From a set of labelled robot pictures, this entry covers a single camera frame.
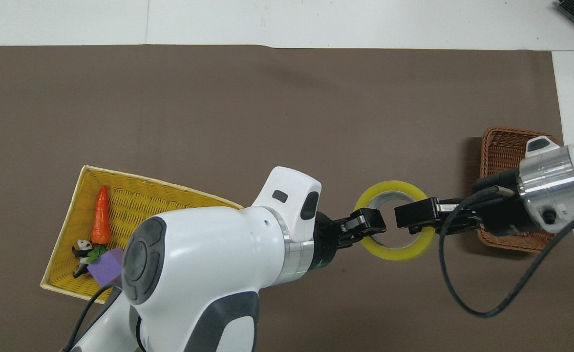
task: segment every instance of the white floor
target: white floor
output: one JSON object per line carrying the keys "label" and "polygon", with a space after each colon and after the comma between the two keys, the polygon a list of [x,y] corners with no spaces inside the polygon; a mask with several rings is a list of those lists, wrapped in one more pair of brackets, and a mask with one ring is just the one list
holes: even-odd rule
{"label": "white floor", "polygon": [[0,45],[146,43],[554,51],[574,142],[574,24],[553,0],[0,1]]}

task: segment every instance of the roll of tape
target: roll of tape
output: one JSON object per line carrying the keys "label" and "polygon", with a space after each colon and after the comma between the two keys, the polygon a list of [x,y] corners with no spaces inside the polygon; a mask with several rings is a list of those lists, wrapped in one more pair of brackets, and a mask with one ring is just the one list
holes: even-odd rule
{"label": "roll of tape", "polygon": [[[356,202],[354,210],[360,208],[378,209],[383,203],[393,199],[415,202],[426,198],[425,193],[410,183],[403,181],[385,181],[369,187],[359,198],[358,202]],[[378,258],[388,261],[409,261],[424,254],[433,239],[434,227],[424,227],[421,229],[421,232],[417,234],[417,238],[404,247],[385,247],[368,237],[363,238],[361,243],[365,249],[369,250],[371,254],[374,254],[374,256]]]}

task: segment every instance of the purple cube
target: purple cube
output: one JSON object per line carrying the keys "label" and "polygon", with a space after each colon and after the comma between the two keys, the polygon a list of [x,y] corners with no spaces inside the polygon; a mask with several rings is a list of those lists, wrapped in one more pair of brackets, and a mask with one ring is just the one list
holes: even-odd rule
{"label": "purple cube", "polygon": [[101,287],[105,286],[117,280],[122,274],[123,256],[124,251],[121,248],[111,249],[88,265],[87,269]]}

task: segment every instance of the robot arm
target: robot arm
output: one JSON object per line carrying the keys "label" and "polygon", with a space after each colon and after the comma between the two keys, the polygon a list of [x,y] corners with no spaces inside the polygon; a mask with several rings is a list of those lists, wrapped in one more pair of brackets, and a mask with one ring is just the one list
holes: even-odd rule
{"label": "robot arm", "polygon": [[[559,232],[574,219],[574,144],[559,147],[544,136],[528,141],[526,158],[517,169],[477,180],[474,191],[493,186],[512,192],[470,204],[452,221],[449,234],[481,225],[495,236],[539,229]],[[428,198],[397,207],[398,227],[412,234],[426,226],[438,232],[461,200]]]}

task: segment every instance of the toy panda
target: toy panda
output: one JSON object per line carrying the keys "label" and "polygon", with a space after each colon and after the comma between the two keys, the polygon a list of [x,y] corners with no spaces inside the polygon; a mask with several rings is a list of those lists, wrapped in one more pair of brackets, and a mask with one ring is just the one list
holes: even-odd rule
{"label": "toy panda", "polygon": [[91,242],[87,240],[79,239],[78,241],[76,241],[76,244],[79,246],[79,249],[75,249],[74,246],[72,246],[72,253],[74,253],[74,256],[77,259],[80,259],[80,262],[79,265],[76,267],[76,270],[72,274],[72,276],[75,279],[81,276],[82,274],[87,273],[88,255],[93,250]]}

